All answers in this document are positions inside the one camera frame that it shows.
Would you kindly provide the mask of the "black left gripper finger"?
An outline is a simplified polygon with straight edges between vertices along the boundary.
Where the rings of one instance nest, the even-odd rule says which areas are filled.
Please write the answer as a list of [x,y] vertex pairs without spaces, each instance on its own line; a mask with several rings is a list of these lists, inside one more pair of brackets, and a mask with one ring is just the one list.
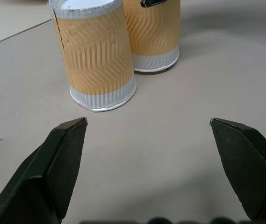
[[60,124],[0,193],[0,224],[60,224],[79,174],[87,118]]
[[225,174],[251,220],[266,220],[266,138],[241,123],[212,118]]

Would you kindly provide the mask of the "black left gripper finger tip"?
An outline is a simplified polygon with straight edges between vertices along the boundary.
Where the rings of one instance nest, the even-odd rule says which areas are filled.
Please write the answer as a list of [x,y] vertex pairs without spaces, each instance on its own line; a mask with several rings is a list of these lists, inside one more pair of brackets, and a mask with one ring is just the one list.
[[140,0],[141,7],[148,8],[161,3],[166,2],[167,0]]

